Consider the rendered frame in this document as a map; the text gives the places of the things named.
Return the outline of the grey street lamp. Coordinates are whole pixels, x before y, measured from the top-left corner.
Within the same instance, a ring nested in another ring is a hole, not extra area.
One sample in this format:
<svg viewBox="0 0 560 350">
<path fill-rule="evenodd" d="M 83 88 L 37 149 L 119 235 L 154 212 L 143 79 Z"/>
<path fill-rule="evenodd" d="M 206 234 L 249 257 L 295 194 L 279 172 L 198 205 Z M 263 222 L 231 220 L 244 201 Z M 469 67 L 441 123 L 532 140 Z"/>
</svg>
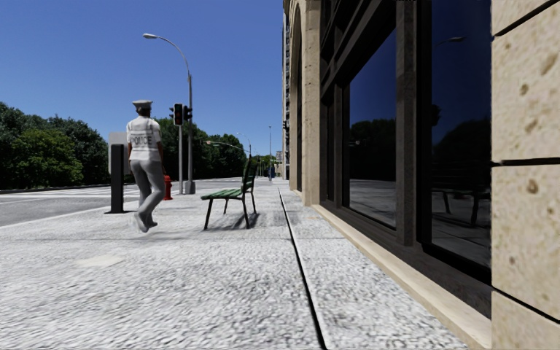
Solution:
<svg viewBox="0 0 560 350">
<path fill-rule="evenodd" d="M 213 135 L 203 141 L 204 144 L 213 147 L 229 147 L 238 151 L 243 151 L 246 156 L 252 156 L 252 146 L 250 140 L 244 134 Z"/>
<path fill-rule="evenodd" d="M 190 73 L 190 68 L 189 68 L 189 63 L 187 62 L 186 57 L 184 56 L 183 52 L 180 50 L 180 48 L 175 45 L 173 42 L 171 42 L 170 40 L 162 37 L 162 36 L 158 36 L 158 35 L 154 35 L 154 34 L 148 34 L 148 33 L 144 33 L 143 37 L 146 39 L 162 39 L 166 42 L 168 42 L 169 44 L 173 45 L 181 54 L 181 56 L 183 57 L 183 60 L 185 62 L 185 65 L 187 67 L 187 81 L 188 81 L 188 87 L 189 87 L 189 111 L 187 113 L 187 120 L 189 121 L 189 126 L 188 126 L 188 163 L 187 163 L 187 168 L 188 168 L 188 179 L 186 182 L 183 181 L 183 166 L 182 166 L 182 128 L 179 128 L 179 186 L 180 186 L 180 192 L 181 194 L 195 194 L 195 182 L 193 180 L 193 122 L 192 122 L 192 118 L 193 118 L 193 114 L 192 114 L 192 107 L 193 107 L 193 89 L 192 89 L 192 75 Z"/>
</svg>

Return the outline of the green bench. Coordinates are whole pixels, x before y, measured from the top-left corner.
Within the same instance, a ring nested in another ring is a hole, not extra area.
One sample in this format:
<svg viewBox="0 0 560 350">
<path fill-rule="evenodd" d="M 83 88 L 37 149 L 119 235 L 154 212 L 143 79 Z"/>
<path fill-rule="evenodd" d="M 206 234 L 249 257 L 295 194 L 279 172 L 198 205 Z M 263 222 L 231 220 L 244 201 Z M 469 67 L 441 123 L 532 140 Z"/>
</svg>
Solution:
<svg viewBox="0 0 560 350">
<path fill-rule="evenodd" d="M 213 193 L 209 193 L 206 195 L 201 196 L 201 200 L 209 201 L 207 213 L 206 213 L 206 220 L 203 229 L 206 230 L 209 224 L 209 218 L 211 214 L 211 208 L 213 205 L 214 200 L 225 200 L 225 207 L 223 214 L 226 213 L 228 208 L 229 201 L 237 200 L 241 201 L 244 210 L 244 219 L 246 223 L 246 229 L 250 229 L 249 224 L 249 215 L 247 213 L 246 207 L 246 194 L 249 193 L 252 199 L 252 208 L 253 213 L 256 214 L 256 206 L 254 201 L 254 181 L 256 178 L 256 168 L 259 159 L 255 159 L 254 157 L 250 156 L 246 162 L 244 167 L 244 173 L 241 177 L 241 185 L 237 188 L 226 189 L 226 190 L 219 190 Z"/>
</svg>

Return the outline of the traffic light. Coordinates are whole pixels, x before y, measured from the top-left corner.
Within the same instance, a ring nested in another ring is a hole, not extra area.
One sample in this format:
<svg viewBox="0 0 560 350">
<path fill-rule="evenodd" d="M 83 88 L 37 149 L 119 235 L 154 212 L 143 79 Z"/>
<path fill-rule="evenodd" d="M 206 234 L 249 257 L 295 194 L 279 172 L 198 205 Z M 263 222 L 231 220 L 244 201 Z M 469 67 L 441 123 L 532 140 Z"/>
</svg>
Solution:
<svg viewBox="0 0 560 350">
<path fill-rule="evenodd" d="M 182 126 L 184 123 L 184 113 L 185 112 L 191 112 L 192 110 L 188 107 L 185 106 L 184 104 L 181 103 L 174 103 L 173 107 L 170 108 L 170 110 L 173 112 L 173 114 L 171 114 L 171 117 L 173 118 L 174 121 L 174 125 L 177 126 L 179 128 L 178 130 L 178 138 L 179 138 L 179 143 L 178 143 L 178 174 L 179 174 L 179 193 L 182 194 L 183 193 L 183 133 L 182 133 Z"/>
</svg>

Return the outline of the person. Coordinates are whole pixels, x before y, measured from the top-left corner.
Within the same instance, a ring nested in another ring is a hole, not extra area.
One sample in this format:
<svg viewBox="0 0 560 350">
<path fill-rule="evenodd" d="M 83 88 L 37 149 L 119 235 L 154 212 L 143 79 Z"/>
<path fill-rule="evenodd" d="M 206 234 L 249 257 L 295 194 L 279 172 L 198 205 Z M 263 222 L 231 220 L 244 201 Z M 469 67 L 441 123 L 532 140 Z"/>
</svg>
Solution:
<svg viewBox="0 0 560 350">
<path fill-rule="evenodd" d="M 165 168 L 160 125 L 150 117 L 152 102 L 133 102 L 138 117 L 126 125 L 128 164 L 139 187 L 139 207 L 134 214 L 139 230 L 146 233 L 157 223 L 152 218 L 155 207 L 165 195 Z"/>
</svg>

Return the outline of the black bus shelter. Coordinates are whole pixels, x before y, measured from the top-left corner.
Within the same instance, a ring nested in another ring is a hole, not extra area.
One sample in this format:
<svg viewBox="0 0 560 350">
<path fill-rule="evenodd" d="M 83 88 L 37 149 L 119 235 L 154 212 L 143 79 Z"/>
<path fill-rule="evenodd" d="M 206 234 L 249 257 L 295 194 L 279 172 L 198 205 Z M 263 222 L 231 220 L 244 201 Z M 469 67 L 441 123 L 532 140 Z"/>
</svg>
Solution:
<svg viewBox="0 0 560 350">
<path fill-rule="evenodd" d="M 129 171 L 126 132 L 109 134 L 109 173 L 111 176 L 110 210 L 107 214 L 124 213 L 124 174 Z"/>
</svg>

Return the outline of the trees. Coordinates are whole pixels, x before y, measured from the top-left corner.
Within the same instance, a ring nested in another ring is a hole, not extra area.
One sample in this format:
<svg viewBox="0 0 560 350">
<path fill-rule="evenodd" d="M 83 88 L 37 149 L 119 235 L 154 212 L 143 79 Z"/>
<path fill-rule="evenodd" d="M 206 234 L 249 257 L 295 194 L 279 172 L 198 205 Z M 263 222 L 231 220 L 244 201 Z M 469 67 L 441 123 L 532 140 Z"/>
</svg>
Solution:
<svg viewBox="0 0 560 350">
<path fill-rule="evenodd" d="M 193 176 L 239 176 L 247 153 L 232 134 L 192 128 Z M 109 183 L 109 146 L 86 122 L 44 119 L 0 102 L 0 190 Z"/>
</svg>

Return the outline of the pale stone building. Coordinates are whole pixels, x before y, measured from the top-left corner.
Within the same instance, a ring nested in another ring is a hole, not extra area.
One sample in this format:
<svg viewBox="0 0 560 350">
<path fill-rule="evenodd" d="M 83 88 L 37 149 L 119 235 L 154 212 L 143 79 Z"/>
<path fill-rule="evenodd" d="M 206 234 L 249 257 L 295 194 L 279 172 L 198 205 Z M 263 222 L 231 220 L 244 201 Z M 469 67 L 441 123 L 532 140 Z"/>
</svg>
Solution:
<svg viewBox="0 0 560 350">
<path fill-rule="evenodd" d="M 471 350 L 560 350 L 560 0 L 282 0 L 289 186 Z"/>
</svg>

